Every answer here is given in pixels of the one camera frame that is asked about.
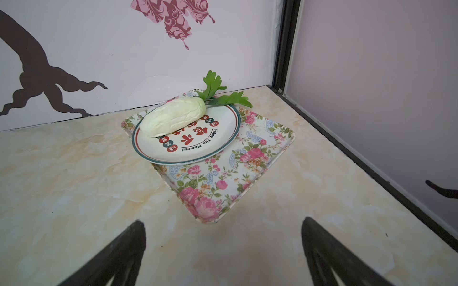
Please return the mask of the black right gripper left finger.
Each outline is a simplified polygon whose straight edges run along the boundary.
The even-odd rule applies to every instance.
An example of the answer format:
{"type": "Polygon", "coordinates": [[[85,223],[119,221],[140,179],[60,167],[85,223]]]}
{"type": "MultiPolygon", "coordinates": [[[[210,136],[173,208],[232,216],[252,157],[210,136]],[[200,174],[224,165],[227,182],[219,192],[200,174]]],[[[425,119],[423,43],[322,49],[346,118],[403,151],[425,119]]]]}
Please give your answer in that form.
{"type": "Polygon", "coordinates": [[[134,286],[146,249],[144,223],[136,220],[61,286],[134,286]]]}

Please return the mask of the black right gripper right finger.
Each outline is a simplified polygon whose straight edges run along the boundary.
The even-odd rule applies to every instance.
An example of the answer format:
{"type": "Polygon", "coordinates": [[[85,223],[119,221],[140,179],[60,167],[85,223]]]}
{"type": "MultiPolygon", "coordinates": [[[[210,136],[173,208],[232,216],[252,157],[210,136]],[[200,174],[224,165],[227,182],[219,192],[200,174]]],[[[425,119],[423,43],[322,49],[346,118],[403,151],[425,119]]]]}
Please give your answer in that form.
{"type": "Polygon", "coordinates": [[[392,283],[364,263],[313,218],[306,217],[301,237],[315,286],[390,286],[392,283]]]}

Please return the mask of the white toy radish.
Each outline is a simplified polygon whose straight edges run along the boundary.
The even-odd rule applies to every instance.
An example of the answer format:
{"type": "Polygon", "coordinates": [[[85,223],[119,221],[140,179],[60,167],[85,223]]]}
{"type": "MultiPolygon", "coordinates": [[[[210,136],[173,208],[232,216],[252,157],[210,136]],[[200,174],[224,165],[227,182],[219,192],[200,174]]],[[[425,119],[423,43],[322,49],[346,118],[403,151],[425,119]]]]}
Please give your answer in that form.
{"type": "Polygon", "coordinates": [[[208,106],[227,106],[239,104],[252,107],[252,103],[243,92],[217,97],[219,90],[227,89],[216,72],[209,70],[203,78],[204,91],[197,91],[196,97],[183,97],[165,103],[144,116],[140,122],[140,131],[150,138],[161,137],[177,131],[205,115],[208,106]]]}

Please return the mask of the black corner frame post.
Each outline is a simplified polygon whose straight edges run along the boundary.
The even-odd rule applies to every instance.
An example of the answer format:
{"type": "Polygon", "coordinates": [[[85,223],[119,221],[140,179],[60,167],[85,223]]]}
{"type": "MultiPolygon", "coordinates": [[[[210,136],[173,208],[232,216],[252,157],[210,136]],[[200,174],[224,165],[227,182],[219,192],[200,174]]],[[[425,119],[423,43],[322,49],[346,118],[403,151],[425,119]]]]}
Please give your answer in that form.
{"type": "Polygon", "coordinates": [[[283,94],[285,90],[300,4],[301,0],[283,1],[273,80],[271,84],[271,89],[277,94],[283,94]]]}

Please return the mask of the floral rectangular tray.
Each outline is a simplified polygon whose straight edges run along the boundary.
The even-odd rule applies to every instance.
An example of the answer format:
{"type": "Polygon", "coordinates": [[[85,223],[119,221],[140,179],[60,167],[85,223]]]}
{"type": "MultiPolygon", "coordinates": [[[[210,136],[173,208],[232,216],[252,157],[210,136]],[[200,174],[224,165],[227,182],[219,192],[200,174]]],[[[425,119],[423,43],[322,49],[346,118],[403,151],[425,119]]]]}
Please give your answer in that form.
{"type": "MultiPolygon", "coordinates": [[[[229,212],[295,139],[290,128],[235,107],[241,116],[240,131],[224,150],[191,164],[151,163],[194,218],[204,224],[216,223],[229,212]]],[[[122,122],[130,139],[147,114],[144,110],[122,122]]]]}

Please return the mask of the white round printed plate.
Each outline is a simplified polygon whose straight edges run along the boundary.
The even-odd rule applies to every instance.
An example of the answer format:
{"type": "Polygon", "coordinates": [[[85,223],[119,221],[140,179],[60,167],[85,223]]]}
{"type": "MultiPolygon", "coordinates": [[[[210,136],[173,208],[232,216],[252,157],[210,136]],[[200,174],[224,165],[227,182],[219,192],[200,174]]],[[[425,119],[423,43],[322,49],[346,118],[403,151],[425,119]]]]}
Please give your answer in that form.
{"type": "Polygon", "coordinates": [[[135,152],[150,163],[165,166],[191,164],[228,147],[240,127],[241,116],[235,106],[212,106],[199,120],[162,137],[147,137],[136,126],[131,141],[135,152]]]}

